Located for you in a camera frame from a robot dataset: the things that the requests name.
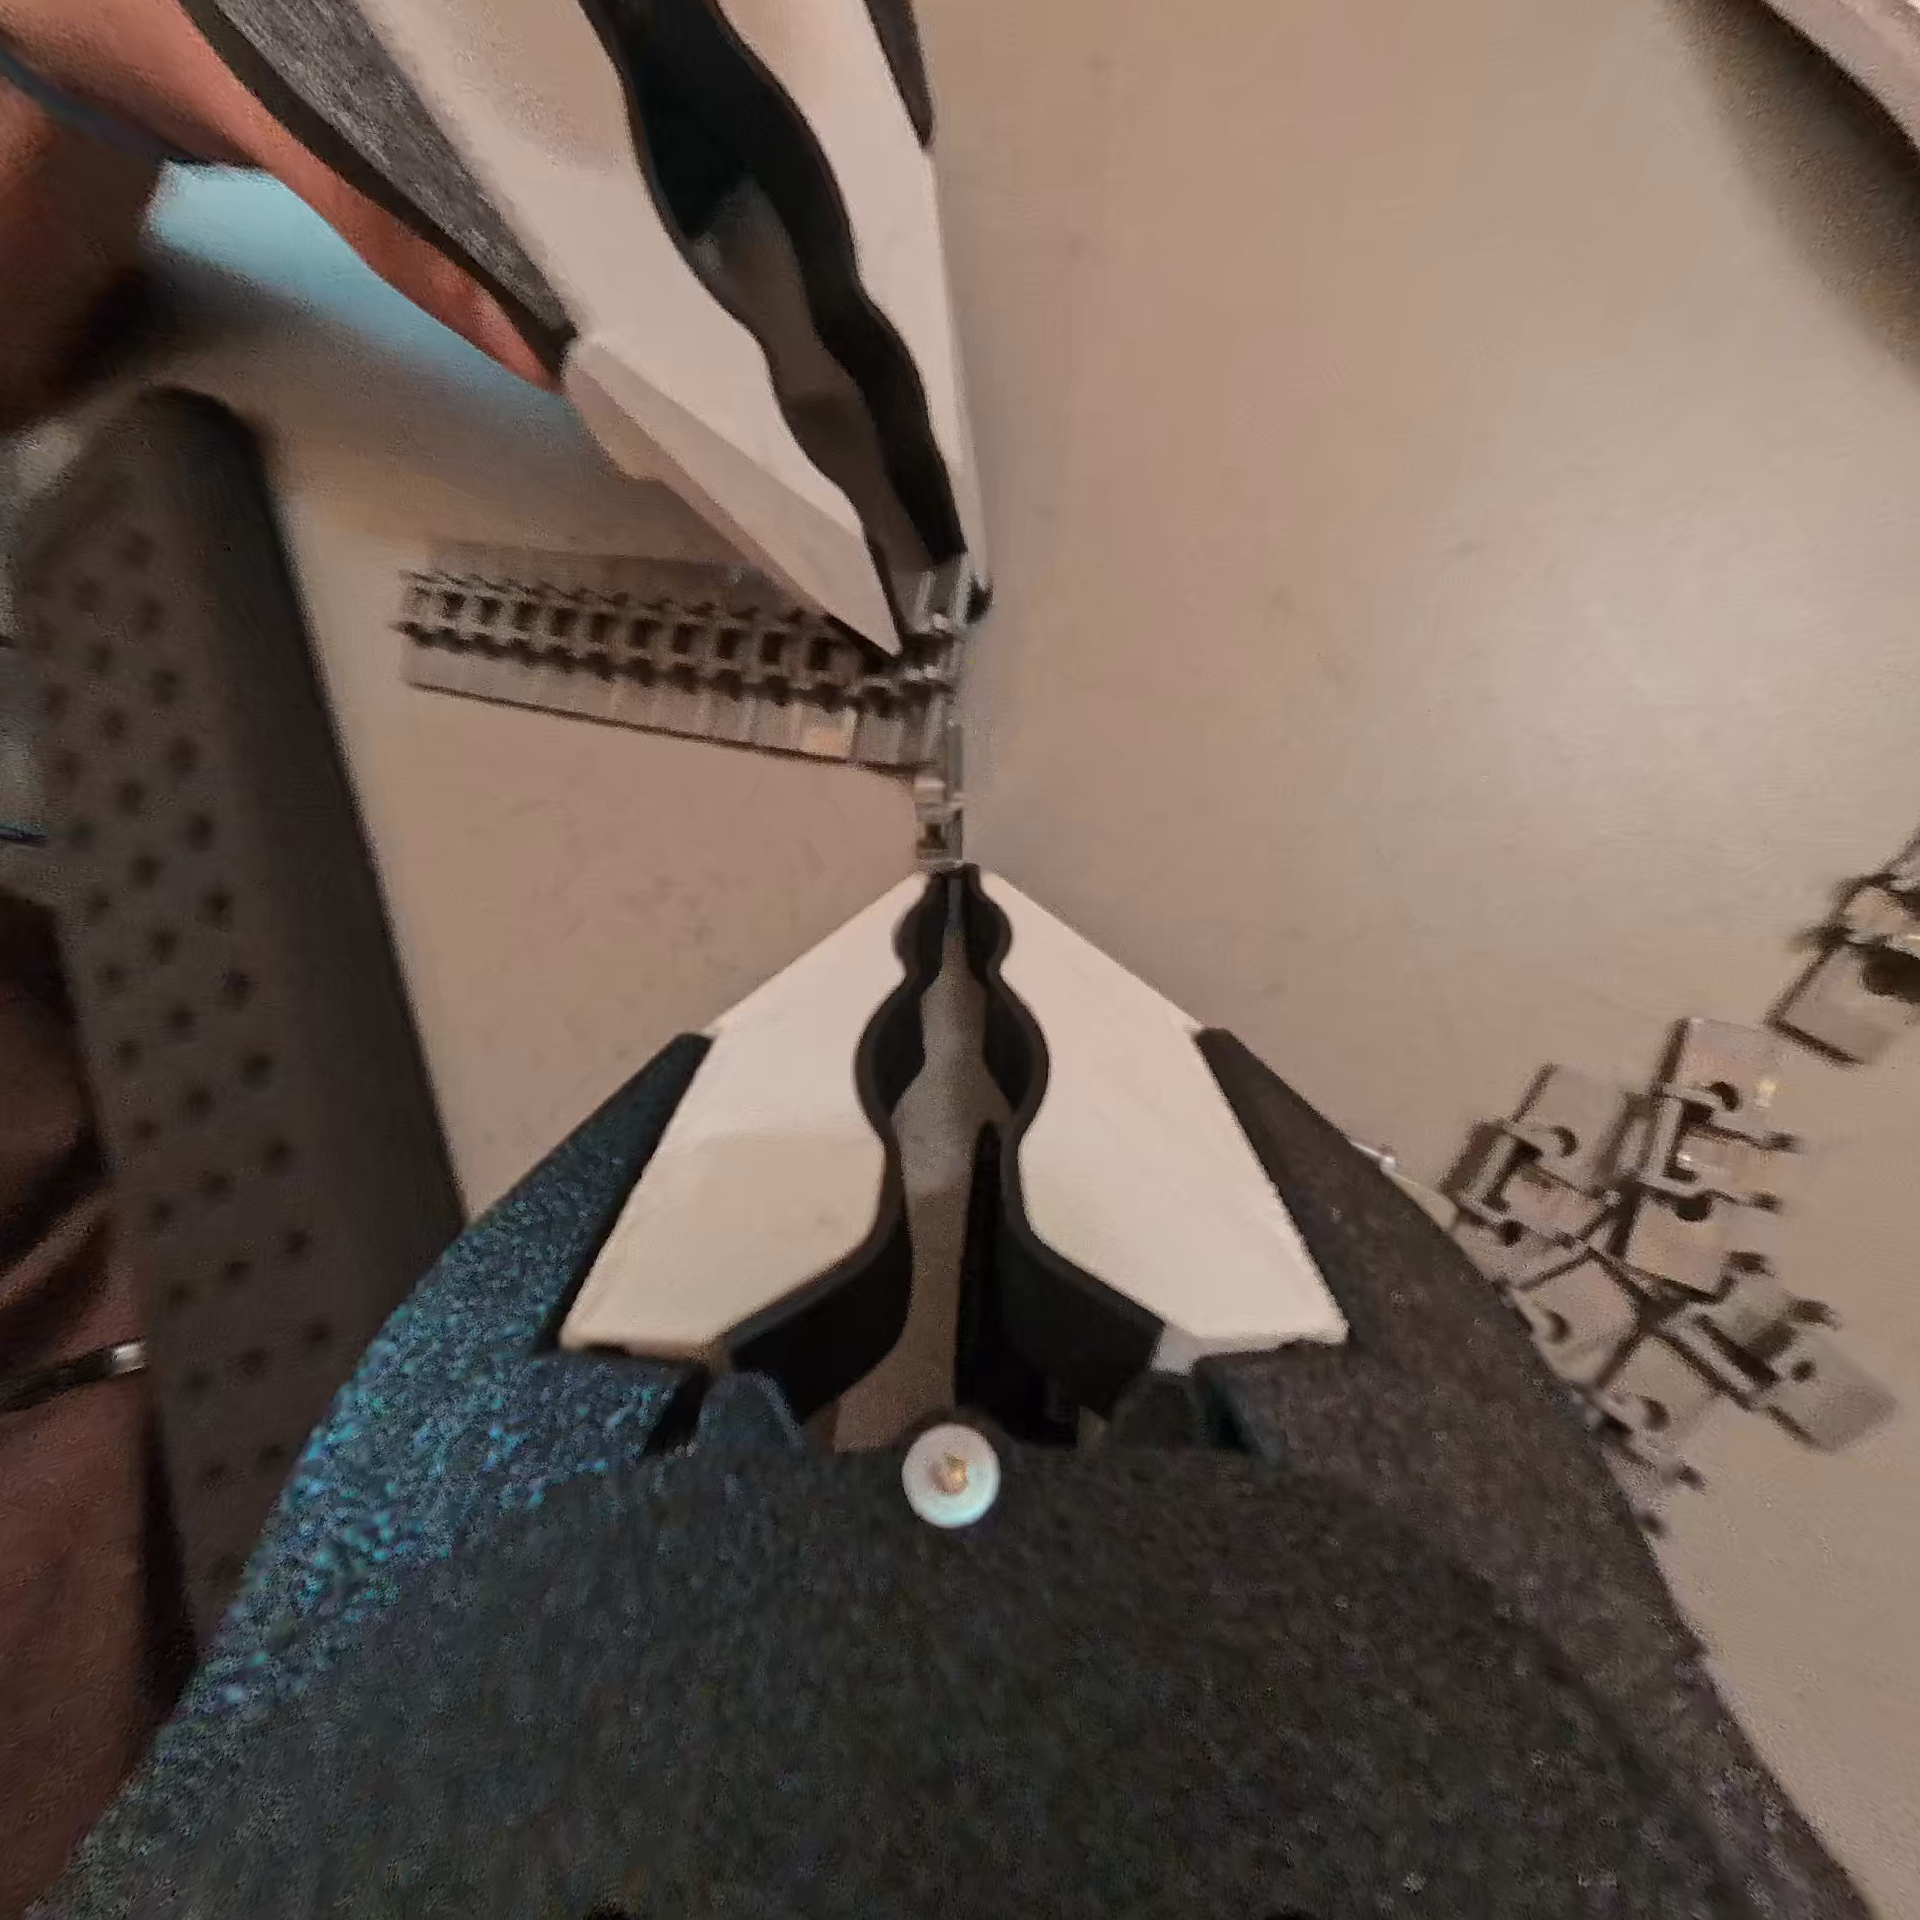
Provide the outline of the grey desk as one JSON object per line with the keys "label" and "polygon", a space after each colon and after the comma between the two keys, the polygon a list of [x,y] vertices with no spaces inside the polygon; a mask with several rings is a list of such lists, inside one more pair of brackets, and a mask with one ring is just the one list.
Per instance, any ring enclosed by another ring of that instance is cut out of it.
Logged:
{"label": "grey desk", "polygon": [[[1757,1022],[1915,830],[1915,169],[1755,4],[922,4],[989,509],[969,850],[1441,1184]],[[255,424],[468,1209],[906,870],[898,785],[404,685],[439,542],[683,532],[252,177]]]}

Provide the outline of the instruction booklet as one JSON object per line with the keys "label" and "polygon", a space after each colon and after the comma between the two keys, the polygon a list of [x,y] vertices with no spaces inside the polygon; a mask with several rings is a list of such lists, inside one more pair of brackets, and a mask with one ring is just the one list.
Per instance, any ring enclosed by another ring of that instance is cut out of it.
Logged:
{"label": "instruction booklet", "polygon": [[1767,3],[1918,149],[1918,3]]}

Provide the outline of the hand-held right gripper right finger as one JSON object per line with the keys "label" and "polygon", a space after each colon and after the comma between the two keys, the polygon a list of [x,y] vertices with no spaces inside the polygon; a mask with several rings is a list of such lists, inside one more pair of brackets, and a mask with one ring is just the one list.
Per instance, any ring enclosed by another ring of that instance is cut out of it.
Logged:
{"label": "hand-held right gripper right finger", "polygon": [[1348,1321],[1185,1009],[1012,883],[957,883],[1006,1107],[996,1333],[1023,1364],[1338,1347]]}

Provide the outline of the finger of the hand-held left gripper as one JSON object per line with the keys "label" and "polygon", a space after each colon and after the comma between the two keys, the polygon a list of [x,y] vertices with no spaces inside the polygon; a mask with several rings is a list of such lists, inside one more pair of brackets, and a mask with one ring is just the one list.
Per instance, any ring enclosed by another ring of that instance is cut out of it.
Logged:
{"label": "finger of the hand-held left gripper", "polygon": [[934,470],[934,501],[951,530],[922,539],[961,552],[987,578],[965,355],[954,315],[932,91],[916,12],[907,3],[724,3],[733,36],[757,57],[822,150],[849,218],[855,288],[891,330],[918,381],[903,424],[884,426],[889,450],[909,450],[914,473]]}
{"label": "finger of the hand-held left gripper", "polygon": [[572,326],[562,390],[605,454],[898,657],[863,524],[788,428],[757,338],[670,234],[588,9],[367,3],[364,16],[558,294]]}

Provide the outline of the pile of grey track links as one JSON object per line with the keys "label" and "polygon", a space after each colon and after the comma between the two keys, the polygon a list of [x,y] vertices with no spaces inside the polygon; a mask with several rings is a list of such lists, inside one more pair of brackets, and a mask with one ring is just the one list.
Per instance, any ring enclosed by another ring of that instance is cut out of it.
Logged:
{"label": "pile of grey track links", "polygon": [[1644,1088],[1547,1066],[1446,1188],[1460,1250],[1522,1321],[1649,1528],[1737,1408],[1843,1454],[1898,1400],[1786,1278],[1807,1174],[1789,1068],[1882,1064],[1915,1033],[1915,836],[1845,884],[1759,1025],[1684,1017]]}

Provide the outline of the person's left hand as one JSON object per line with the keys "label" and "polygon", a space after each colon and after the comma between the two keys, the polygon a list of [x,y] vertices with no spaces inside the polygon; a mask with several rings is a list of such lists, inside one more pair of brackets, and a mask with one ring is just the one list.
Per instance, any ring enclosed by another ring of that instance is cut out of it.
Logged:
{"label": "person's left hand", "polygon": [[426,216],[370,194],[370,168],[340,169],[233,70],[185,4],[5,4],[5,48],[62,96],[103,109],[195,161],[249,168],[285,185],[370,269],[465,344],[554,390],[562,346],[521,305],[501,302]]}

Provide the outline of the single grey track link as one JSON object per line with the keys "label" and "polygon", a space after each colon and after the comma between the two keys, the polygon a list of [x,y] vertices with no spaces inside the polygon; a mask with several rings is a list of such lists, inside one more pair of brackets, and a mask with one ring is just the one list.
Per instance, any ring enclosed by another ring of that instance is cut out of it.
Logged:
{"label": "single grey track link", "polygon": [[957,873],[966,861],[965,748],[965,720],[949,710],[911,780],[914,860],[923,876]]}

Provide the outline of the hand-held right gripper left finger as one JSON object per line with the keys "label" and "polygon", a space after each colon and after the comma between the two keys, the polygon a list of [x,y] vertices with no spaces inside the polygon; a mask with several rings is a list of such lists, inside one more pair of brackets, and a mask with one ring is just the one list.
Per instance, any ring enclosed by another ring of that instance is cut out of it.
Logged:
{"label": "hand-held right gripper left finger", "polygon": [[911,876],[708,1022],[562,1321],[566,1354],[876,1362],[911,1290],[895,1112],[946,884]]}

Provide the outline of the blue wristband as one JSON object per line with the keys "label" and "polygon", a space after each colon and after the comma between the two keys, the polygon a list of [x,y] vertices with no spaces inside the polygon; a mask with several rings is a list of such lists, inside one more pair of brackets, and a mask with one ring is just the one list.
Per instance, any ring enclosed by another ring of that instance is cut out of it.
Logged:
{"label": "blue wristband", "polygon": [[2,42],[2,82],[67,133],[156,165],[178,161],[178,150],[150,131],[137,128],[127,118],[83,101],[77,93],[36,73],[7,42]]}

